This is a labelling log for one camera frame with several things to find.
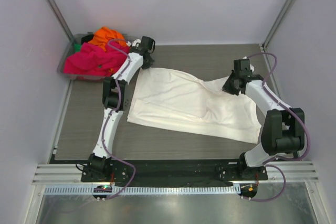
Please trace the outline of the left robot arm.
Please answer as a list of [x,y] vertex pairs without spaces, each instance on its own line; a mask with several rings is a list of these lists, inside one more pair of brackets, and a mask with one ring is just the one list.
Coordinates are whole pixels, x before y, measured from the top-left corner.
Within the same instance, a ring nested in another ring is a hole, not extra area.
[[112,147],[117,127],[123,116],[125,107],[129,105],[126,90],[135,73],[140,69],[151,67],[154,60],[151,54],[155,45],[132,46],[127,59],[120,69],[103,81],[102,104],[104,115],[97,143],[83,167],[82,180],[105,182],[112,175]]

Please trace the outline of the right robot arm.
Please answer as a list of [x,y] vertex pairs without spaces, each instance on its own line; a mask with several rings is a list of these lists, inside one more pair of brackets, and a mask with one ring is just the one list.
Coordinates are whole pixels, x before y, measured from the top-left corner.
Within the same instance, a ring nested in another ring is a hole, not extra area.
[[223,91],[233,95],[244,94],[252,99],[265,116],[260,143],[242,153],[237,161],[237,175],[243,180],[255,179],[264,172],[264,166],[275,160],[289,160],[285,155],[310,150],[310,135],[305,126],[304,112],[292,108],[279,99],[258,74],[240,74],[232,71],[223,85]]

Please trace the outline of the white t shirt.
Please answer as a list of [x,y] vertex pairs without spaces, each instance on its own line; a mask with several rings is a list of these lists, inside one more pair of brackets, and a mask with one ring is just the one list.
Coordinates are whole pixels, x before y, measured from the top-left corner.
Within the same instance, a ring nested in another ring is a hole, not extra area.
[[257,144],[261,125],[256,104],[246,95],[222,91],[226,80],[203,81],[166,68],[141,70],[127,121]]

